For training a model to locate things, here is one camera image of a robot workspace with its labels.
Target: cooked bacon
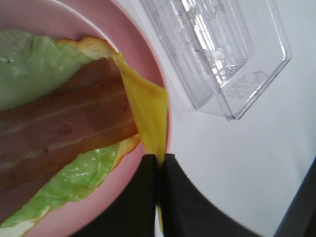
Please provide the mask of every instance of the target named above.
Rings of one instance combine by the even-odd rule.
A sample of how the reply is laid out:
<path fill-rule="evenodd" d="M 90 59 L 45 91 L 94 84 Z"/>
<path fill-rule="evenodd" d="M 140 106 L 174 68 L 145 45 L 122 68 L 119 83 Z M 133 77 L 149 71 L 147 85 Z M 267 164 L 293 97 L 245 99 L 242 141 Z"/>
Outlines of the cooked bacon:
<path fill-rule="evenodd" d="M 40 178 L 136 133 L 116 66 L 95 61 L 51 94 L 0 111 L 0 188 Z"/>

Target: white table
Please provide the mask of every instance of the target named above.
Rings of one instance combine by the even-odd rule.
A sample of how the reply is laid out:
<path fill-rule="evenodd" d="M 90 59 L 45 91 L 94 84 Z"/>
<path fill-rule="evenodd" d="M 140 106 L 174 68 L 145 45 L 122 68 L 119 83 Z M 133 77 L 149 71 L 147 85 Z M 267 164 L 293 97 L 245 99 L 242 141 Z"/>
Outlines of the white table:
<path fill-rule="evenodd" d="M 251 230 L 273 236 L 316 155 L 316 1 L 277 0 L 292 59 L 234 122 L 184 106 L 138 0 L 117 1 L 163 65 L 172 111 L 169 152 L 213 204 Z"/>

